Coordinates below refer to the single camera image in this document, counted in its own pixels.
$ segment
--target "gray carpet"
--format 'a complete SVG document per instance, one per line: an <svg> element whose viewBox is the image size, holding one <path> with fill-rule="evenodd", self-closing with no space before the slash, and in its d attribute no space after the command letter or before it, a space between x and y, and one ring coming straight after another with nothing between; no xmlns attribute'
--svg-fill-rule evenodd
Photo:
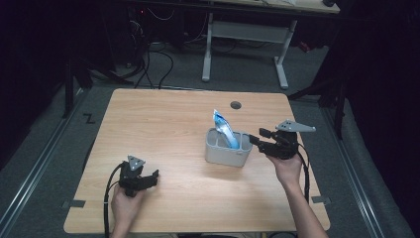
<svg viewBox="0 0 420 238"><path fill-rule="evenodd" d="M230 46L217 47L213 54L211 79L209 82L202 82L204 49L200 44L189 45L189 48L183 50L159 44L153 45L153 49L162 49L162 53L170 55L173 59L173 69L164 79L163 88L285 94L291 94L309 86L328 51L327 48L317 49L306 54L297 48L289 49L284 61L289 89L284 91L279 87L272 58L267 57L272 55L275 47L275 45L258 49L239 47L229 53L222 53L222 51L229 50ZM262 53L264 57L255 54L255 51ZM155 87L169 69L168 57L151 53L149 76ZM121 74L127 71L129 69L122 66L118 69L118 73ZM130 78L134 82L138 79L138 76ZM77 97L79 101L74 114L67 121L68 124L62 136L59 137L49 154L47 169L42 173L35 189L31 191L32 194L26 204L24 202L23 209L18 211L19 216L16 221L11 221L13 226L10 226L7 232L8 237L76 236L66 234L62 229L68 212L68 208L62 205L74 196L82 175L83 163L94 142L111 93L118 87L123 87L123 85L110 80L95 79L93 87ZM143 78L139 88L145 87L149 88L150 84ZM331 200L326 204L331 220L328 234L330 237L371 237L345 170L343 150L338 146L335 135L331 131L332 126L326 119L326 115L330 115L334 109L319 108L316 98L317 96L305 96L290 103L296 121L317 128L316 133L302 133L301 135L321 194ZM64 121L61 118L63 100L64 94L61 90L55 96L52 105L34 123L30 134L11 162L1 171L0 179L3 181L0 183L1 214L5 214L21 184L24 184L25 178L30 174L31 168L43 155L43 149L48 144L55 128ZM87 114L91 114L91 121L94 123L87 123ZM383 237L414 237L370 159L349 104L346 105L343 136L344 140L339 143L344 145L368 200L371 201ZM103 237L102 234L78 236ZM289 235L278 234L275 237L289 237Z"/></svg>

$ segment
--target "blue object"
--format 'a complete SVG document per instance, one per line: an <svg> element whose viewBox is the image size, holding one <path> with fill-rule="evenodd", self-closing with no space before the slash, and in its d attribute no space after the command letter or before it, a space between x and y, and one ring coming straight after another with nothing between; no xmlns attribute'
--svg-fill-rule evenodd
<svg viewBox="0 0 420 238"><path fill-rule="evenodd" d="M226 144L228 144L229 148L239 149L238 140L235 138L228 121L226 121L225 118L216 109L213 113L213 120L216 125L216 130L224 135L223 138L226 140Z"/></svg>

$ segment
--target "person's right hand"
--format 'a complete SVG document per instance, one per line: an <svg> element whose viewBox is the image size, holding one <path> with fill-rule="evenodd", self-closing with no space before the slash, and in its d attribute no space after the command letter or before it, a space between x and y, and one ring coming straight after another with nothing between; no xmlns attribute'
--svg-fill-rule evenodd
<svg viewBox="0 0 420 238"><path fill-rule="evenodd" d="M271 156L266 157L274 164L277 178L283 186L299 185L302 161L297 154L289 160L282 160Z"/></svg>

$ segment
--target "human hand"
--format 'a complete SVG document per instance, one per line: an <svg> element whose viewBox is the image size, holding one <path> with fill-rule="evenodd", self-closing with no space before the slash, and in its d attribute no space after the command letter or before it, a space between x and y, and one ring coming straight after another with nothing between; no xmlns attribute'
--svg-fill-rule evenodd
<svg viewBox="0 0 420 238"><path fill-rule="evenodd" d="M297 154L289 160L282 160L271 156L266 157L274 164L277 179L284 188L299 185L302 161Z"/></svg>
<svg viewBox="0 0 420 238"><path fill-rule="evenodd" d="M111 202L114 213L115 226L112 238L126 237L140 210L143 196L146 190L140 190L134 197L127 196L125 190L118 184L114 187L114 195Z"/></svg>

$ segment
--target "desk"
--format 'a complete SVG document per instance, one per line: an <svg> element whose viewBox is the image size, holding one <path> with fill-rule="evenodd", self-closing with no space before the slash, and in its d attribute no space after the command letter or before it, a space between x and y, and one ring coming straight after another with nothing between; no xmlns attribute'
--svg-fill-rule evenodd
<svg viewBox="0 0 420 238"><path fill-rule="evenodd" d="M214 0L213 2L264 6L266 8L282 8L294 11L311 11L318 13L338 14L340 12L340 9L337 7L337 5L334 5L333 7L327 7L322 3L322 1L319 0L296 0L295 5L280 0ZM210 80L212 38L232 38L238 40L281 44L282 47L278 52L278 56L274 58L274 65L277 71L280 87L282 89L287 89L288 83L284 73L283 61L286 56L291 38L293 37L296 24L297 21L292 20L290 26L287 28L255 24L231 23L225 21L213 21L213 14L211 13L209 15L209 22L207 27L207 46L204 56L202 80Z"/></svg>
<svg viewBox="0 0 420 238"><path fill-rule="evenodd" d="M242 108L232 109L232 101ZM274 130L279 122L294 120L287 97L279 93L117 89L74 197L85 205L70 208L64 230L103 233L106 182L128 155L146 160L144 176L159 170L158 184L148 189L132 232L295 230L274 167L257 148L242 168L205 161L213 109L233 130L254 135L260 127ZM312 172L310 180L310 196L320 195ZM328 229L324 205L310 205Z"/></svg>

